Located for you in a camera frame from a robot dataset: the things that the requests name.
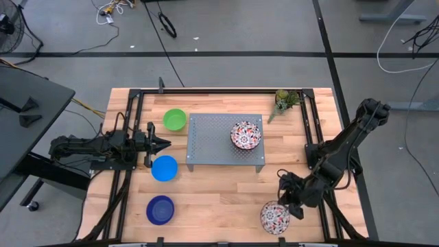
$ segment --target blue bowl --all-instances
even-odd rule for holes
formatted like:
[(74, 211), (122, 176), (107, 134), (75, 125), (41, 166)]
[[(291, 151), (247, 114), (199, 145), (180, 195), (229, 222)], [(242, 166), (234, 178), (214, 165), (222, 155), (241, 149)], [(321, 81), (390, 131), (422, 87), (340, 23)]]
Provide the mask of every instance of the blue bowl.
[(152, 198), (146, 207), (146, 216), (151, 223), (163, 225), (168, 223), (174, 215), (174, 203), (167, 196), (156, 196)]
[(152, 176), (161, 182), (167, 182), (177, 175), (177, 161), (169, 155), (158, 157), (152, 163)]

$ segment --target fan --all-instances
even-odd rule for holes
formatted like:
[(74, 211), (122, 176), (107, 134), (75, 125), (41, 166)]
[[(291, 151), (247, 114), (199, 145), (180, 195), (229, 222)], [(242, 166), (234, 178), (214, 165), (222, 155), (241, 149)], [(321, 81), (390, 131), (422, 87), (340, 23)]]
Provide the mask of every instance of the fan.
[(16, 5), (11, 0), (0, 0), (0, 55), (13, 52), (20, 45), (23, 35), (25, 34), (25, 27), (40, 43), (30, 59), (18, 62), (16, 65), (25, 64), (35, 59), (40, 53), (41, 47), (44, 45), (27, 26), (23, 11), (21, 11), (22, 9), (23, 7), (21, 5)]

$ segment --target caster wheel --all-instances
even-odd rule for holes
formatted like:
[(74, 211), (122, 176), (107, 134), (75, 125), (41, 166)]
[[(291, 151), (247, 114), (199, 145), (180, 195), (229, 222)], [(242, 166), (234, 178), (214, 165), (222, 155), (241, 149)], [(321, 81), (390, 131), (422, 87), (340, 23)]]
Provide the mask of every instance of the caster wheel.
[(39, 205), (39, 203), (37, 203), (37, 202), (31, 201), (31, 202), (29, 203), (29, 205), (27, 205), (26, 207), (27, 207), (27, 209), (29, 209), (29, 211), (34, 212), (34, 211), (37, 211), (37, 210), (38, 210), (38, 208), (40, 207), (40, 205)]

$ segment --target bowl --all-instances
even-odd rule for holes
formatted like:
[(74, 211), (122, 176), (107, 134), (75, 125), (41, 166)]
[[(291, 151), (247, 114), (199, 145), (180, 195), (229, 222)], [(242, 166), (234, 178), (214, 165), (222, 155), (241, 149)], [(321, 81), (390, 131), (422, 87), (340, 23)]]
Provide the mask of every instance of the bowl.
[(273, 235), (279, 235), (289, 226), (289, 212), (277, 201), (267, 202), (261, 210), (261, 224), (264, 230)]
[(257, 147), (261, 141), (261, 131), (255, 124), (242, 121), (233, 126), (230, 138), (238, 148), (251, 150)]
[(146, 207), (146, 217), (155, 225), (168, 223), (174, 216), (174, 203), (167, 196), (152, 198)]
[(180, 109), (168, 110), (163, 116), (163, 125), (171, 131), (179, 131), (186, 125), (186, 114)]
[(152, 162), (151, 173), (158, 181), (167, 182), (171, 180), (177, 175), (177, 171), (177, 161), (169, 155), (160, 156)]

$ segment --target floor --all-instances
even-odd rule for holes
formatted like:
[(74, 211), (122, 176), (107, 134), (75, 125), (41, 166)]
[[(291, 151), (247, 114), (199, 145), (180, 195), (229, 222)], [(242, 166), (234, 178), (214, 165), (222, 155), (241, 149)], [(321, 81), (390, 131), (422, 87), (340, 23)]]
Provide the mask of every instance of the floor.
[[(107, 1), (94, 0), (96, 4)], [(320, 0), (324, 23), (333, 52), (375, 53), (390, 24), (360, 23), (362, 12), (387, 12), (395, 1)], [(149, 3), (157, 12), (155, 3)], [(324, 54), (312, 1), (297, 0), (186, 0), (163, 1), (163, 12), (178, 32), (173, 39), (159, 30), (167, 51), (296, 51)], [(435, 0), (415, 1), (408, 14), (423, 14), (427, 23), (439, 10)], [(95, 22), (96, 11), (89, 0), (28, 1), (24, 14), (32, 31), (45, 43), (43, 52), (69, 53), (105, 43), (116, 29)], [(109, 45), (90, 50), (87, 57), (37, 58), (23, 65), (51, 81), (76, 91), (76, 98), (105, 110), (113, 87), (156, 86), (162, 77), (166, 86), (180, 86), (164, 57), (147, 57), (162, 51), (154, 29), (142, 5), (122, 15), (115, 14), (119, 37)], [(155, 24), (161, 24), (153, 17)], [(388, 36), (383, 53), (409, 53), (407, 40), (420, 25), (396, 25)], [(28, 37), (15, 51), (32, 52)], [(113, 57), (99, 57), (98, 52), (116, 52)], [(439, 52), (439, 43), (425, 48)], [(8, 58), (17, 62), (22, 58)], [(215, 56), (173, 57), (172, 62), (186, 86), (297, 86), (333, 87), (325, 57), (299, 56)], [(382, 58), (386, 69), (421, 67), (434, 59)], [(364, 98), (382, 102), (408, 101), (425, 71), (389, 74), (377, 66), (375, 58), (336, 58), (335, 65), (351, 118)], [(416, 101), (437, 97), (434, 68), (421, 86)], [(98, 126), (101, 119), (76, 107)], [(368, 195), (379, 239), (382, 241), (437, 244), (439, 198), (418, 164), (409, 156), (403, 132), (406, 114), (392, 111), (389, 122), (377, 128), (359, 148)], [(437, 113), (411, 112), (407, 142), (410, 150), (439, 186), (437, 149), (439, 124)], [(80, 117), (63, 113), (34, 148), (47, 155), (49, 142), (59, 135), (93, 135)], [(11, 246), (35, 246), (68, 242), (75, 236), (82, 200), (44, 185), (36, 196), (41, 208), (30, 213), (18, 203), (32, 186), (30, 178), (0, 214), (0, 238)]]

